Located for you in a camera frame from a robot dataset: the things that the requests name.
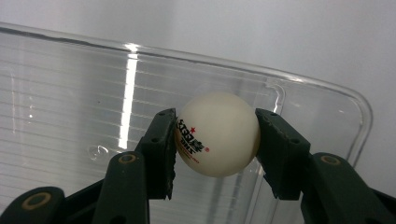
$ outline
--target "white wall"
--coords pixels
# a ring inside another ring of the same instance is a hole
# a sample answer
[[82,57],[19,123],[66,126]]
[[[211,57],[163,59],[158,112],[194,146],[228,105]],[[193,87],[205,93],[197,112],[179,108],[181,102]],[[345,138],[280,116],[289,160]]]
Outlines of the white wall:
[[264,65],[362,93],[375,121],[358,164],[396,196],[395,1],[0,0],[0,21]]

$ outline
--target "printed logo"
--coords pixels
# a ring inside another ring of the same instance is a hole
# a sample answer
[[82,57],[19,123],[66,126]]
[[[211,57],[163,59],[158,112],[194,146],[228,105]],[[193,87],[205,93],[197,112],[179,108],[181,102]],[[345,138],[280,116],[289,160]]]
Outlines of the printed logo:
[[198,152],[209,152],[208,147],[204,147],[200,141],[198,141],[192,134],[196,132],[194,127],[190,129],[187,128],[186,124],[184,123],[183,119],[179,119],[177,121],[177,129],[180,132],[180,147],[183,149],[186,156],[190,159],[194,160],[195,162],[199,163],[192,155]]

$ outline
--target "clear plastic container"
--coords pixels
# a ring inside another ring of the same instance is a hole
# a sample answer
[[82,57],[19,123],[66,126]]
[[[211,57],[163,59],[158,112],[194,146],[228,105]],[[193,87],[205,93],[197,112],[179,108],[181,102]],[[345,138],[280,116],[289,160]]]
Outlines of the clear plastic container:
[[[42,186],[66,195],[104,177],[134,150],[153,116],[208,91],[228,91],[280,114],[311,142],[356,164],[372,112],[358,93],[308,77],[130,43],[0,23],[0,212]],[[151,223],[302,223],[253,161],[226,178],[177,157],[171,201],[150,201]]]

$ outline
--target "white surface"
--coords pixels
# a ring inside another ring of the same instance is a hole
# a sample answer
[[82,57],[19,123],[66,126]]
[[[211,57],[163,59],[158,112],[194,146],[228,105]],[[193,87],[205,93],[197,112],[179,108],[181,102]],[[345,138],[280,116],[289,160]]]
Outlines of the white surface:
[[375,121],[358,171],[396,196],[396,2],[13,1],[0,21],[255,63],[362,93]]
[[177,151],[202,175],[234,175],[250,164],[260,145],[254,109],[238,96],[216,91],[193,98],[177,118]]

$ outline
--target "white ping pong ball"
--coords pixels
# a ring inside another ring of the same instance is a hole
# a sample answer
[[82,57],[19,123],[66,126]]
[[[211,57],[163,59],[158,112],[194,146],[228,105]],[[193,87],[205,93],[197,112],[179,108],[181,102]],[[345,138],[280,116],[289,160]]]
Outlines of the white ping pong ball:
[[193,98],[177,118],[177,151],[194,171],[213,177],[233,175],[256,156],[260,127],[254,109],[227,92]]

